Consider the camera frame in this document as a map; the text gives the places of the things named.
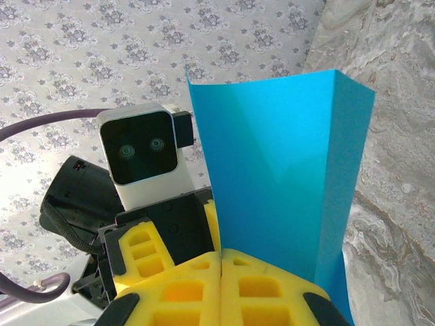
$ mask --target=white plastic casing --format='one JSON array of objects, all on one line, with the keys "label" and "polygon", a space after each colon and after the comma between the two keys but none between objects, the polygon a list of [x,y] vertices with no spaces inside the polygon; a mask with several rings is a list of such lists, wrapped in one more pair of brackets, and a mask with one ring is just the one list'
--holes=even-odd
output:
[{"label": "white plastic casing", "polygon": [[[101,126],[108,121],[119,120],[125,117],[143,115],[155,111],[168,111],[174,113],[175,105],[162,106],[156,103],[146,103],[144,105],[134,105],[119,109],[103,111],[97,116],[97,123]],[[178,165],[175,170],[163,175],[158,175],[149,179],[129,183],[128,185],[118,185],[110,171],[110,162],[107,162],[112,181],[121,199],[121,203],[126,211],[146,206],[172,197],[179,196],[194,190],[192,178],[188,172],[183,151],[177,150]]]}]

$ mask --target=cable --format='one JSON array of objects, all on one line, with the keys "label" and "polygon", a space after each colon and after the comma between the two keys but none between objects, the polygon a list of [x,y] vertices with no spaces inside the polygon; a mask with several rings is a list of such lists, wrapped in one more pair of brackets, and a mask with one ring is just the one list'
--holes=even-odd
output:
[{"label": "cable", "polygon": [[71,110],[64,112],[50,113],[46,115],[41,115],[39,117],[32,117],[24,121],[11,124],[0,130],[0,141],[4,141],[15,134],[22,131],[32,129],[35,127],[43,126],[44,124],[52,124],[53,122],[80,119],[85,117],[96,117],[100,112],[106,111],[108,109],[83,109],[83,110]]},{"label": "cable", "polygon": [[103,246],[94,246],[84,242],[73,230],[71,225],[63,217],[63,215],[50,204],[50,198],[47,197],[42,204],[42,211],[47,215],[54,227],[59,231],[74,248],[84,251],[85,253],[92,253],[93,255],[103,255]]},{"label": "cable", "polygon": [[45,304],[56,298],[58,298],[67,289],[71,277],[67,273],[59,273],[57,275],[51,276],[42,282],[42,286],[45,287],[54,282],[60,282],[60,285],[50,292],[36,292],[34,289],[36,287],[30,287],[25,289],[20,285],[12,282],[4,274],[0,272],[0,291],[4,294],[10,295],[12,298],[7,298],[0,301],[0,308],[11,304],[14,298],[18,298],[21,301],[28,302],[31,304]]},{"label": "cable", "polygon": [[[39,117],[33,117],[31,119],[17,122],[15,124],[2,128],[0,130],[0,142],[28,129],[43,126],[45,124],[51,124],[54,122],[65,121],[65,120],[96,117],[100,112],[103,112],[105,110],[107,109],[72,110],[72,111],[46,114]],[[59,227],[65,229],[65,225],[62,223],[62,219],[65,220],[65,218],[59,212],[57,212],[56,209],[54,209],[53,207],[50,208],[50,206],[51,205],[49,205],[48,208],[46,208],[46,210],[51,212],[48,213],[47,215],[49,217],[50,216],[53,217],[52,222],[58,221]],[[80,242],[77,242],[77,239],[74,238],[74,236],[76,236],[77,238],[78,236],[77,234],[75,234],[73,230],[71,233],[69,230],[67,231],[67,229],[65,229],[65,232],[68,232],[69,239],[74,240],[74,243],[76,245],[78,246],[82,245]],[[94,246],[91,246],[90,244],[87,245],[90,246],[90,248],[86,247],[86,249],[91,249],[92,251],[94,251],[93,249]],[[21,287],[20,285],[11,281],[8,277],[6,277],[4,274],[0,272],[0,292],[10,296],[0,301],[0,309],[2,309],[6,304],[9,304],[9,302],[13,302],[14,300],[21,300],[33,304],[43,304],[56,299],[67,289],[71,277],[67,273],[60,273],[51,276],[51,278],[47,278],[45,281],[47,282],[47,285],[49,285],[51,284],[50,282],[54,280],[60,281],[60,285],[57,288],[55,288],[51,292],[40,293],[34,291],[36,290],[35,287],[29,287],[28,289]]]}]

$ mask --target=blue cardboard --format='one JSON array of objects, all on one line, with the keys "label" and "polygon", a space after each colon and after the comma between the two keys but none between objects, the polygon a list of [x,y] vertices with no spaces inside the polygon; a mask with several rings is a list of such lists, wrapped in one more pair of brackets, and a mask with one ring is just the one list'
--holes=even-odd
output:
[{"label": "blue cardboard", "polygon": [[374,92],[339,71],[189,89],[222,248],[318,284],[351,320],[342,245]]}]

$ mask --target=floral pattern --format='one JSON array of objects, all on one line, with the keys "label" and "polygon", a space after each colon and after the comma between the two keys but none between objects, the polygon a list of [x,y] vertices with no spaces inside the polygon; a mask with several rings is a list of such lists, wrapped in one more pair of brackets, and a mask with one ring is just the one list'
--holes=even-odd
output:
[{"label": "floral pattern", "polygon": [[[191,110],[192,83],[299,73],[322,0],[0,0],[0,128],[59,111],[148,101]],[[184,149],[195,185],[209,177],[196,143]],[[106,167],[98,126],[77,119],[0,146],[1,271],[23,285],[77,254],[38,223],[39,205],[70,155]]]}]

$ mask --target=gray marble surface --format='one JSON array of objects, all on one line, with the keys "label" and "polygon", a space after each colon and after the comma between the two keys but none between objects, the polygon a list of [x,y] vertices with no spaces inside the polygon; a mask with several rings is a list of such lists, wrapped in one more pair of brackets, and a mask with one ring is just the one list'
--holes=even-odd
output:
[{"label": "gray marble surface", "polygon": [[345,237],[357,325],[435,325],[435,1],[330,0],[305,71],[376,91]]}]

